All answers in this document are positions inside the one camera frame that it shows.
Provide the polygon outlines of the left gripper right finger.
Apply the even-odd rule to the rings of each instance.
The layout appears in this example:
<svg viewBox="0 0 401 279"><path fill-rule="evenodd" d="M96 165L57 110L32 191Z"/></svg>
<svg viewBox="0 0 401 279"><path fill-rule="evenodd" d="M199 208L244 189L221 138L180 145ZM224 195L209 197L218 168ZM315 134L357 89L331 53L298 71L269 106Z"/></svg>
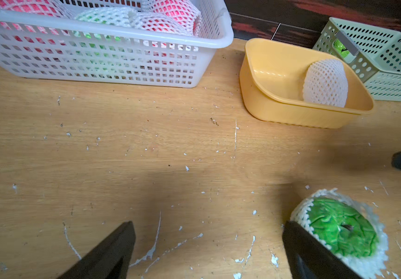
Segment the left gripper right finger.
<svg viewBox="0 0 401 279"><path fill-rule="evenodd" d="M283 244L294 279L358 279L346 264L293 221L285 223Z"/></svg>

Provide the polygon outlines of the white foam net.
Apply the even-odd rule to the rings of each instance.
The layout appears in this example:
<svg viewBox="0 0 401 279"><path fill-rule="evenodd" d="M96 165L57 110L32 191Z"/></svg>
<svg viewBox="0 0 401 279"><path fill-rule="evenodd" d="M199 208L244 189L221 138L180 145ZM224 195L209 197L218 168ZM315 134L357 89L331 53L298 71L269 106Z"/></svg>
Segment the white foam net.
<svg viewBox="0 0 401 279"><path fill-rule="evenodd" d="M377 245L376 253L373 256L365 258L355 258L353 256L344 257L340 254L332 253L331 247L323 240L320 240L319 237L313 233L313 228L310 226L308 212L316 198L334 199L353 207L361 213L371 223L378 235L379 243ZM388 236L384 232L384 224L380 222L380 218L374 213L369 205L355 201L347 195L340 194L335 188L332 190L320 189L300 202L291 213L290 220L303 227L309 234L317 239L320 244L325 246L339 260L342 260L344 264L352 269L357 275L361 276L361 278L374 279L377 276L383 275L381 271L385 269L385 262L388 260Z"/></svg>
<svg viewBox="0 0 401 279"><path fill-rule="evenodd" d="M311 64L303 84L303 100L343 108L348 97L348 80L343 63L336 59Z"/></svg>

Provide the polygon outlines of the green apple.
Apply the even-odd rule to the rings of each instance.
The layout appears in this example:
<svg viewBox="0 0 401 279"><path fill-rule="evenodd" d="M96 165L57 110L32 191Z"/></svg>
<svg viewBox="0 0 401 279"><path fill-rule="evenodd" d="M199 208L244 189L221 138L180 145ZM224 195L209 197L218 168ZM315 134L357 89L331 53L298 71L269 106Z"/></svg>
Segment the green apple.
<svg viewBox="0 0 401 279"><path fill-rule="evenodd" d="M345 59L350 54L347 47L338 39L333 42L333 49L341 59Z"/></svg>
<svg viewBox="0 0 401 279"><path fill-rule="evenodd" d="M373 256L379 243L371 223L353 207L329 198L316 198L308 212L313 233L344 257Z"/></svg>

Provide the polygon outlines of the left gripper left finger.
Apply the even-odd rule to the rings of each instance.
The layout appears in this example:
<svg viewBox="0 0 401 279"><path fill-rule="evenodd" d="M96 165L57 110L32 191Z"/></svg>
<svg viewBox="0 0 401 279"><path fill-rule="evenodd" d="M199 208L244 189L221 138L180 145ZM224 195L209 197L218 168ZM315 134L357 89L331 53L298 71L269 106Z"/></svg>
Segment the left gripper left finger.
<svg viewBox="0 0 401 279"><path fill-rule="evenodd" d="M133 222L122 223L61 279L125 279L136 241Z"/></svg>

